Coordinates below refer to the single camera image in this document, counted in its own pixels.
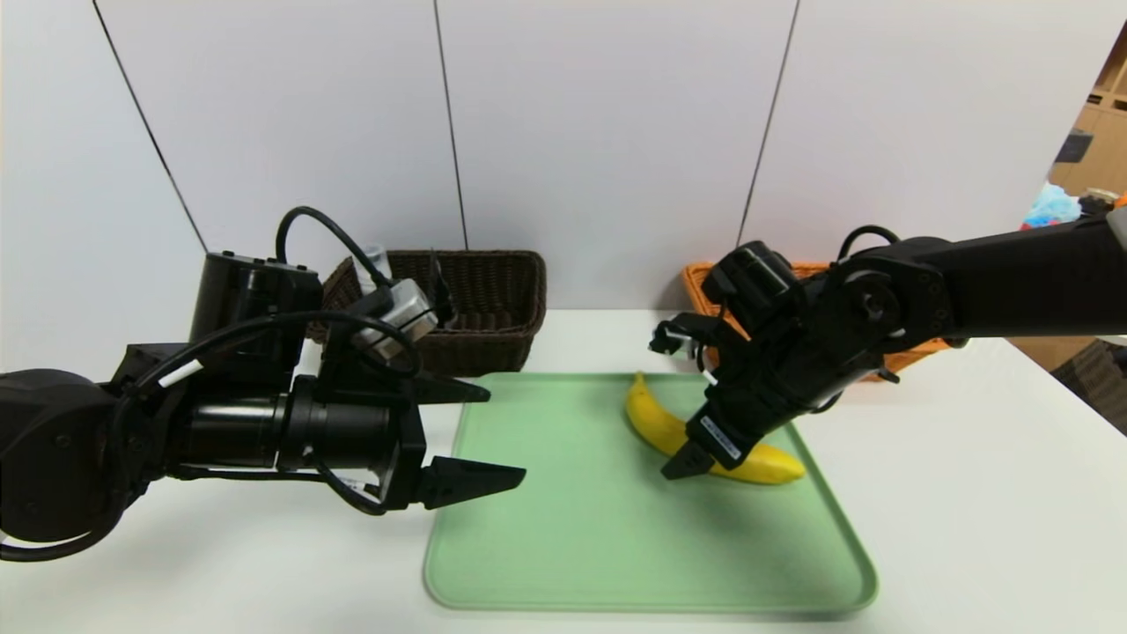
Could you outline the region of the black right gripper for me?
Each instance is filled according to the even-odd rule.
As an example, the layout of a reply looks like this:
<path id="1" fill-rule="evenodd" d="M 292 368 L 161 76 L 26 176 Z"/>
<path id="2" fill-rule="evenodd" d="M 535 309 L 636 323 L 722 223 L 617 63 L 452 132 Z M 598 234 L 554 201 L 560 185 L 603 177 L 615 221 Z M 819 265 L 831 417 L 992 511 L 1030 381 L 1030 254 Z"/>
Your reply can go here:
<path id="1" fill-rule="evenodd" d="M 763 379 L 706 379 L 704 403 L 689 418 L 687 443 L 665 462 L 669 481 L 707 475 L 715 465 L 736 468 L 769 434 L 799 416 L 799 401 Z"/>

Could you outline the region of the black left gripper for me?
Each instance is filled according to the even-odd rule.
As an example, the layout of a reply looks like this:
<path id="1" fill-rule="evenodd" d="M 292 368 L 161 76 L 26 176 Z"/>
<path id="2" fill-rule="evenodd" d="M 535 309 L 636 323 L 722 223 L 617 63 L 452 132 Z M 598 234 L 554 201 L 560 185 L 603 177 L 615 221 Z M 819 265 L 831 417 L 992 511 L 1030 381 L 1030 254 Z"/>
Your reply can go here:
<path id="1" fill-rule="evenodd" d="M 409 382 L 419 405 L 489 402 L 489 389 L 420 370 Z M 331 389 L 298 376 L 287 401 L 287 468 L 313 468 L 360 512 L 427 510 L 520 486 L 526 468 L 435 457 L 423 468 L 426 440 L 418 407 L 390 389 Z"/>

